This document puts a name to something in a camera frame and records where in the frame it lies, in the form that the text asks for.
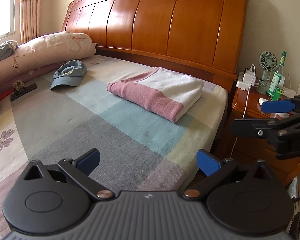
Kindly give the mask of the pink and white sweater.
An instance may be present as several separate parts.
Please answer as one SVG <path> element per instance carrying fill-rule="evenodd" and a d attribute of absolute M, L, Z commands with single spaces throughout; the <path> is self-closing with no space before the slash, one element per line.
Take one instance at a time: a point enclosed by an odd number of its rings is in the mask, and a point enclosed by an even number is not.
<path fill-rule="evenodd" d="M 111 82 L 107 91 L 176 123 L 199 100 L 203 87 L 203 80 L 156 67 L 120 82 Z"/>

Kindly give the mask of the green glass bottle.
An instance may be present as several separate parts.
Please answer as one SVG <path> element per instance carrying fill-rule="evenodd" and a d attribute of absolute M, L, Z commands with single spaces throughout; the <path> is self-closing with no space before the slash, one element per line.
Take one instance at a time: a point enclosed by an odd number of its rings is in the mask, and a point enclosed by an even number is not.
<path fill-rule="evenodd" d="M 283 78 L 283 68 L 285 65 L 285 60 L 286 60 L 286 56 L 287 56 L 287 52 L 286 51 L 282 51 L 281 54 L 281 59 L 279 61 L 279 66 L 276 68 L 269 89 L 268 89 L 268 94 L 269 97 L 272 98 L 274 96 L 275 90 L 277 88 L 277 86 L 279 85 L 279 83 L 281 82 L 281 79 Z"/>

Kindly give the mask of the wooden nightstand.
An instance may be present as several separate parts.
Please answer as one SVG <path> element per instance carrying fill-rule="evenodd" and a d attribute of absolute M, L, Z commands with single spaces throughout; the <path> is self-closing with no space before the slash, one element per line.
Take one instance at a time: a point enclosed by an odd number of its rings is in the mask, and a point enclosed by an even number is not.
<path fill-rule="evenodd" d="M 259 98 L 266 98 L 252 88 L 250 92 L 237 88 L 231 104 L 231 113 L 226 125 L 222 146 L 225 157 L 233 158 L 240 164 L 252 164 L 263 159 L 274 171 L 281 183 L 289 185 L 300 174 L 300 157 L 288 160 L 279 160 L 275 157 L 273 147 L 262 139 L 236 138 L 230 131 L 233 120 L 242 117 L 247 119 L 272 119 L 275 114 L 265 114 L 261 111 Z"/>

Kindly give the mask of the white charger plug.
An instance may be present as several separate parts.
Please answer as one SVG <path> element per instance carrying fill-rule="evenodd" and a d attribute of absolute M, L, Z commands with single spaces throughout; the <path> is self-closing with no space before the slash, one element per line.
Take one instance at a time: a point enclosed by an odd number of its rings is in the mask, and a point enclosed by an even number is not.
<path fill-rule="evenodd" d="M 252 64 L 251 67 L 245 68 L 244 72 L 239 72 L 236 87 L 249 91 L 251 87 L 259 87 L 261 84 L 257 81 L 256 77 L 256 68 L 255 65 Z"/>

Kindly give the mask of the small green desk fan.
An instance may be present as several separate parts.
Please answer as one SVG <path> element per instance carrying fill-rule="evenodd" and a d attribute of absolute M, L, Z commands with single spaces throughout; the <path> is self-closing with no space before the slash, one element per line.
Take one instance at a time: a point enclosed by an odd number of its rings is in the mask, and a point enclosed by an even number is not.
<path fill-rule="evenodd" d="M 258 58 L 258 64 L 263 70 L 263 73 L 261 79 L 258 80 L 256 90 L 260 94 L 265 95 L 267 92 L 269 74 L 277 68 L 277 58 L 272 52 L 263 51 Z"/>

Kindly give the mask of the blue baseball cap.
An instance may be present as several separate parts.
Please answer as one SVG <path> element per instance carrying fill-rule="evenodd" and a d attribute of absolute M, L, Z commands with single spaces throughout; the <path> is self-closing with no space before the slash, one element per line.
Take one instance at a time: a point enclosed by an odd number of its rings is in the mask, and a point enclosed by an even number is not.
<path fill-rule="evenodd" d="M 86 65 L 80 60 L 71 60 L 59 67 L 53 74 L 50 89 L 57 86 L 79 86 L 87 73 Z"/>

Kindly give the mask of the black phone with flower holder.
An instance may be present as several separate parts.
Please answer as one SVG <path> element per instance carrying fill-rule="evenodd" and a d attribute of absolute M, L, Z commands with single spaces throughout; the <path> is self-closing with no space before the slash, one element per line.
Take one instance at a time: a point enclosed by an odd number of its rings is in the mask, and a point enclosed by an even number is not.
<path fill-rule="evenodd" d="M 37 89 L 37 85 L 35 83 L 29 86 L 25 86 L 25 84 L 21 80 L 15 81 L 12 87 L 13 87 L 13 94 L 10 96 L 11 101 L 14 101 L 20 98 L 21 96 Z"/>

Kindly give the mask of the wooden headboard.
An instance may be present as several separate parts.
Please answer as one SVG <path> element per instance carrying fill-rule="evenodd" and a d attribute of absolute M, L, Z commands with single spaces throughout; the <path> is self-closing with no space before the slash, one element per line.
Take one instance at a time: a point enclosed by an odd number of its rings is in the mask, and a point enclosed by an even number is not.
<path fill-rule="evenodd" d="M 74 0 L 63 29 L 97 53 L 213 82 L 236 80 L 249 0 Z"/>

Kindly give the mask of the red object under quilt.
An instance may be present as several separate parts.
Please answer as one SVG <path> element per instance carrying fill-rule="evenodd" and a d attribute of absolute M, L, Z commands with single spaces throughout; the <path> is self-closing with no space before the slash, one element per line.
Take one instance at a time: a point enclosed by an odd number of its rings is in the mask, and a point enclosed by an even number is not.
<path fill-rule="evenodd" d="M 8 91 L 5 91 L 5 92 L 2 92 L 0 93 L 0 100 L 6 98 L 7 96 L 9 96 L 11 93 L 13 93 L 14 90 L 13 89 L 10 89 Z"/>

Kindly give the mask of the pink floral folded quilt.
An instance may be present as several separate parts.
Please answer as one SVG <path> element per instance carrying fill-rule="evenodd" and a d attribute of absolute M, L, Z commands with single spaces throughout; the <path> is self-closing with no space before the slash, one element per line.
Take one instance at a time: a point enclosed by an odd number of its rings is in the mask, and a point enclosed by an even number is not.
<path fill-rule="evenodd" d="M 12 89 L 16 79 L 27 82 L 36 74 L 42 75 L 42 67 L 57 68 L 62 62 L 84 59 L 95 52 L 95 44 L 85 33 L 62 31 L 32 39 L 0 61 L 0 93 Z"/>

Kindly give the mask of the folded grey-green cloth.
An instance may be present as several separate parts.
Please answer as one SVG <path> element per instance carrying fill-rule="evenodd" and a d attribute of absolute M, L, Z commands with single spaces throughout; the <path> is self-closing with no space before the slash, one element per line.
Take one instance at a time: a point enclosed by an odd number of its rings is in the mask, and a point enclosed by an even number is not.
<path fill-rule="evenodd" d="M 11 56 L 18 48 L 19 44 L 15 40 L 8 40 L 0 45 L 0 61 Z"/>

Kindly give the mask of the pink floral curtain right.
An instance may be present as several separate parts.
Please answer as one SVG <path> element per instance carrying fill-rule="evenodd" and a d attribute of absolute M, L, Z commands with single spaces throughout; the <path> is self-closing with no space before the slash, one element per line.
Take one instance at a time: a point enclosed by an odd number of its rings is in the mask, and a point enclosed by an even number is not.
<path fill-rule="evenodd" d="M 20 39 L 26 43 L 39 36 L 41 0 L 20 0 Z"/>

